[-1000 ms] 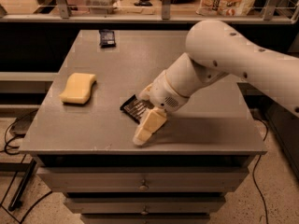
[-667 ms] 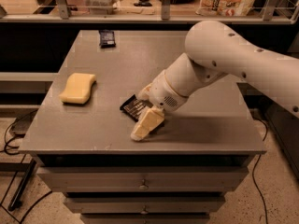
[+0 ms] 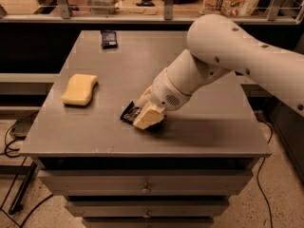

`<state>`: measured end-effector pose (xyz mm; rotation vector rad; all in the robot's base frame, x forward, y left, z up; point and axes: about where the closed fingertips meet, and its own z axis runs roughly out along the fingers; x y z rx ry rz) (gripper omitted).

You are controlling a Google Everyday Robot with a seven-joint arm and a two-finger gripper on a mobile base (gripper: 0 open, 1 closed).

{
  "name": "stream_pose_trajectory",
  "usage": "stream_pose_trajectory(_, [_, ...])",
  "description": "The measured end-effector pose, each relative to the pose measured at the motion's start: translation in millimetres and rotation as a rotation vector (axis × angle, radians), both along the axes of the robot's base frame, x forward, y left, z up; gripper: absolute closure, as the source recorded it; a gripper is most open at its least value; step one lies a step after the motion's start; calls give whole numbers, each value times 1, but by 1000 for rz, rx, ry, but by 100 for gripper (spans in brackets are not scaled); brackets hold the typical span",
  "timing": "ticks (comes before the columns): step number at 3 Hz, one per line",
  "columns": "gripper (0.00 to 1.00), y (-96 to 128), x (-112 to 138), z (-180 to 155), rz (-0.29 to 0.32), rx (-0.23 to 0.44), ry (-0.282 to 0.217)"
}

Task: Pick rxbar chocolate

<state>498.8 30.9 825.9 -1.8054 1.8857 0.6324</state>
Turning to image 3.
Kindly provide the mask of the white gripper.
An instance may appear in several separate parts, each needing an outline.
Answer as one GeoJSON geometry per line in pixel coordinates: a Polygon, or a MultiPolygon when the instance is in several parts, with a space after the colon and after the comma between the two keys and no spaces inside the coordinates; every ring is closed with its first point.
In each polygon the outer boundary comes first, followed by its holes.
{"type": "Polygon", "coordinates": [[[133,125],[145,130],[149,126],[159,124],[164,119],[165,109],[176,111],[184,106],[190,98],[190,95],[185,95],[175,88],[169,80],[165,68],[136,101],[135,106],[142,108],[142,111],[134,120],[133,125]]]}

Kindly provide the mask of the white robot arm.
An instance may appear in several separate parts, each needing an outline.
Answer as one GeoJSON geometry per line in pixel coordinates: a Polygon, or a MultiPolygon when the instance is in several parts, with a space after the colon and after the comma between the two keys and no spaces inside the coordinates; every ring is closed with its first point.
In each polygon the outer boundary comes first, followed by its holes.
{"type": "Polygon", "coordinates": [[[187,49],[135,103],[133,124],[146,129],[181,108],[202,86],[230,71],[247,76],[304,115],[304,55],[258,41],[232,20],[216,14],[197,19],[187,49]]]}

